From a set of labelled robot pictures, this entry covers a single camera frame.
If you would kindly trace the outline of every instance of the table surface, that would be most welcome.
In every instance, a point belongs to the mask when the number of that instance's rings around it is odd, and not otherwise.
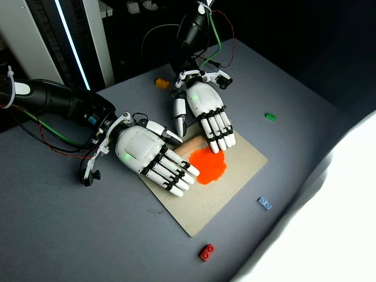
[[[230,52],[227,41],[216,59],[224,62]],[[1,133],[0,280],[228,281],[333,144],[345,117],[238,40],[225,71],[234,79],[218,89],[227,114],[268,163],[194,238],[113,153],[96,162],[102,180],[83,187],[78,160],[20,128]],[[157,77],[174,74],[162,66],[100,94],[117,114],[145,112],[173,128],[173,99],[155,87]],[[266,112],[277,120],[265,119]],[[43,119],[75,140],[88,133],[60,117]],[[26,126],[38,131],[32,122]],[[270,211],[260,197],[273,205]],[[217,250],[203,263],[197,255],[208,243]]]

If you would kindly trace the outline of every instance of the wooden board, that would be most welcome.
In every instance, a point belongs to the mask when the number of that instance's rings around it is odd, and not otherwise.
[[[184,141],[190,140],[201,130],[195,123],[187,129]],[[190,237],[195,236],[237,192],[267,163],[267,158],[235,131],[236,145],[225,151],[227,169],[218,181],[202,185],[195,182],[184,196],[178,198],[140,174],[141,179],[170,212]],[[186,160],[192,152],[207,146],[196,139],[194,146],[176,149]]]

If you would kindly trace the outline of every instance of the white light strip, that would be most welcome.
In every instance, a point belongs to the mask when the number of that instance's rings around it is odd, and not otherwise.
[[[71,33],[69,32],[68,26],[66,24],[65,17],[64,17],[64,14],[63,14],[63,10],[61,9],[59,0],[55,0],[55,3],[56,3],[56,7],[57,7],[57,9],[59,11],[59,15],[60,15],[61,21],[62,21],[63,26],[64,26],[66,36],[68,37],[68,41],[70,43],[70,47],[72,48],[73,54],[74,54],[74,56],[76,58],[76,62],[77,62],[78,68],[80,69],[80,72],[81,72],[81,75],[82,75],[82,79],[83,79],[83,81],[85,83],[86,88],[88,90],[90,90],[90,87],[89,87],[89,84],[88,84],[88,80],[86,79],[86,75],[83,72],[81,61],[80,61],[80,59],[78,57],[75,44],[73,43],[73,40],[72,40],[72,37],[71,37]]]

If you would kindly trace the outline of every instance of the orange blob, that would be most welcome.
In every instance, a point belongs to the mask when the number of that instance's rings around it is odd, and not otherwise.
[[[209,147],[194,151],[189,157],[189,162],[200,171],[197,177],[197,182],[200,184],[209,184],[218,180],[227,167],[224,162],[224,152],[213,154]]]

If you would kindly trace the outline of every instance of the robotic hand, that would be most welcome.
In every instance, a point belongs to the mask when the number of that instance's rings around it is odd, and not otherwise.
[[[189,184],[194,183],[190,174],[198,176],[200,172],[169,149],[162,139],[172,140],[176,145],[182,143],[179,137],[162,125],[147,118],[135,122],[130,113],[124,113],[112,124],[97,152],[88,161],[83,183],[90,186],[93,177],[100,178],[99,171],[92,172],[95,160],[109,152],[108,144],[111,140],[117,140],[115,152],[124,165],[145,175],[175,196],[182,197],[182,190],[187,191]]]
[[[186,104],[188,105],[203,128],[207,142],[213,151],[225,151],[235,145],[235,135],[233,127],[224,112],[225,106],[219,94],[205,82],[214,82],[221,89],[227,88],[232,82],[228,74],[222,70],[213,73],[205,71],[189,70],[180,73],[175,86],[180,88],[184,83],[187,91],[174,90],[172,96],[175,98],[174,119],[177,134],[183,137],[186,134],[187,125],[185,123]]]

